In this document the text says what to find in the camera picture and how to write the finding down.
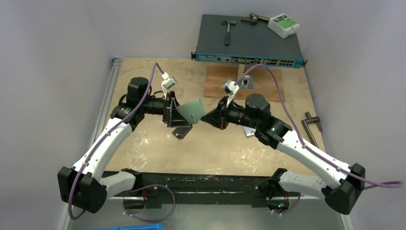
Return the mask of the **teal card holder wallet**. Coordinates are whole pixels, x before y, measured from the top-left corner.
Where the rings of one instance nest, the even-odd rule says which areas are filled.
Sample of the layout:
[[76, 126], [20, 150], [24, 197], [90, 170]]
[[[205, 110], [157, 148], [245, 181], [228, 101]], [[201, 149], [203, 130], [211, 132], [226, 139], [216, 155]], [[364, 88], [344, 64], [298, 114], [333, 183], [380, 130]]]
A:
[[207, 114], [200, 98], [180, 105], [178, 110], [193, 125], [197, 124]]

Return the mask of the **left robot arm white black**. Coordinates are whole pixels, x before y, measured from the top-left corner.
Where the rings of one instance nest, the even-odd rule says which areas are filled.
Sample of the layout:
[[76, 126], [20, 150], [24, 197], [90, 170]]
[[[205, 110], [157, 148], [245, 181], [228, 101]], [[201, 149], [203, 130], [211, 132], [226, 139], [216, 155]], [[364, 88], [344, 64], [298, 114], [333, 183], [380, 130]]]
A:
[[191, 130], [192, 123], [180, 111], [175, 92], [177, 82], [167, 74], [161, 83], [163, 98], [151, 94], [151, 82], [143, 77], [130, 80], [127, 93], [113, 109], [106, 127], [95, 143], [72, 167], [62, 167], [57, 174], [61, 199], [70, 207], [90, 213], [98, 212], [107, 198], [126, 191], [131, 196], [142, 192], [143, 183], [132, 170], [122, 170], [103, 177], [108, 162], [121, 144], [135, 131], [146, 114], [160, 115], [178, 139]]

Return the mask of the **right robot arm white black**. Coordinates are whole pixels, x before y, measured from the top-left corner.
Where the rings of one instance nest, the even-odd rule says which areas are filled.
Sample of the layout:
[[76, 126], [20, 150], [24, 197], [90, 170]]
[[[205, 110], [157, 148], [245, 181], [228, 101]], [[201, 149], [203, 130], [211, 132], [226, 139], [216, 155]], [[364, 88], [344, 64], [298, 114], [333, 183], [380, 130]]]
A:
[[261, 94], [250, 94], [245, 106], [228, 103], [223, 97], [217, 107], [201, 118], [220, 130], [233, 123], [255, 129], [262, 144], [283, 152], [313, 171], [315, 176], [278, 169], [269, 181], [275, 195], [298, 192], [323, 199], [336, 212], [348, 215], [365, 188], [365, 168], [349, 165], [326, 154], [306, 140], [287, 123], [271, 115], [271, 105]]

